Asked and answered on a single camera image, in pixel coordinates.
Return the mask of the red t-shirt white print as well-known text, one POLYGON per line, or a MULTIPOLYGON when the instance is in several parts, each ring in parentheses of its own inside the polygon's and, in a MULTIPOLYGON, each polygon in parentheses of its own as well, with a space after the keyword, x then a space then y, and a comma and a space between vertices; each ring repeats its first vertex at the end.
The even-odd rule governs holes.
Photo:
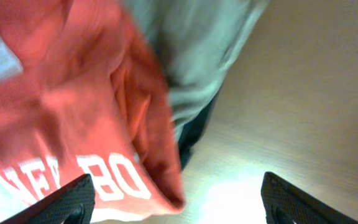
POLYGON ((180 213, 167 98, 120 1, 0 1, 0 184, 26 205, 89 174, 93 222, 180 213))

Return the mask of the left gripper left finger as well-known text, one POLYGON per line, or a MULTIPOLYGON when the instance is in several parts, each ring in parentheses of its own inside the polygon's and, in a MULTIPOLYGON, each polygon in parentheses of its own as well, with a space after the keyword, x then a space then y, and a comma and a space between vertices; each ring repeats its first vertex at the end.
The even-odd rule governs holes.
POLYGON ((83 174, 1 224, 90 224, 95 189, 89 174, 83 174))

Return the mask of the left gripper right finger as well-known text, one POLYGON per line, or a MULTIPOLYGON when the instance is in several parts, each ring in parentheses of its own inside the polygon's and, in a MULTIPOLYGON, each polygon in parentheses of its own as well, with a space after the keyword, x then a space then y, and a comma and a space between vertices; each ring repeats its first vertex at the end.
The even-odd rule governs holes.
POLYGON ((358 224, 273 172, 266 172, 261 196, 267 224, 358 224))

